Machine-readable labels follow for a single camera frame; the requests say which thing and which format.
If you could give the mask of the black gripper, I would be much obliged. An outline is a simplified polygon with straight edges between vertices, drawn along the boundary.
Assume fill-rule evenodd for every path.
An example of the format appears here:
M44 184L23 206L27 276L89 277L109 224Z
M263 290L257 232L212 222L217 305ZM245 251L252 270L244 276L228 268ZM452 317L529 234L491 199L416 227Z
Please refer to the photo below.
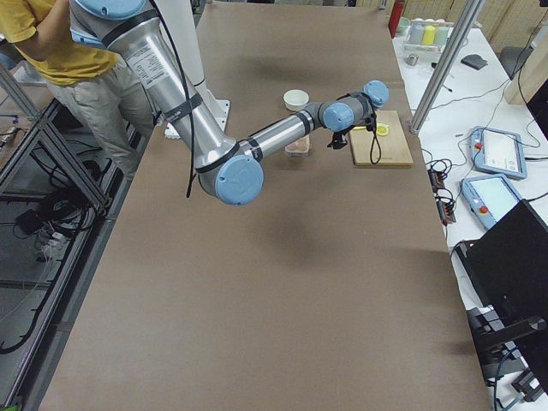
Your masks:
M343 149L347 144L347 135L350 131L353 130L354 126L345 128L342 131L336 132L332 135L331 142L328 144L328 147L333 150L341 150Z

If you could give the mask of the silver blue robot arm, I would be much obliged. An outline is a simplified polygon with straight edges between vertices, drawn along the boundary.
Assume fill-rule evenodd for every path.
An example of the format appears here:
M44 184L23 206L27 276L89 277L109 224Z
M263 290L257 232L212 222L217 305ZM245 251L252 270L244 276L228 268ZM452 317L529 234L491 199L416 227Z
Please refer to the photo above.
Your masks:
M243 206L261 192L264 157L317 128L332 133L333 149L346 146L356 127L377 130L376 110L388 87L372 80L335 101L310 103L243 140L225 134L202 95L191 84L159 7L152 1L72 1L70 32L76 43L120 55L152 102L191 152L192 180L228 205Z

